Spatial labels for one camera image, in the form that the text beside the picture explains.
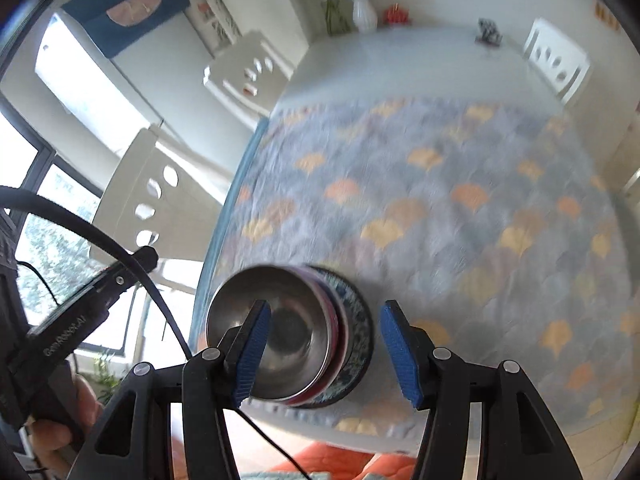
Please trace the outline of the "person left hand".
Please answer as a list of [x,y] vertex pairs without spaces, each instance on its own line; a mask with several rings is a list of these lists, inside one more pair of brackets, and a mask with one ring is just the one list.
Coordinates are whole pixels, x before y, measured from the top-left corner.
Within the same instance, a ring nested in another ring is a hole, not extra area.
[[[77,408],[80,426],[86,434],[103,412],[93,388],[82,375],[74,375],[77,393]],[[57,422],[44,419],[32,419],[28,424],[29,441],[35,456],[58,478],[65,479],[70,472],[70,462],[61,454],[63,448],[70,446],[73,440],[70,430]]]

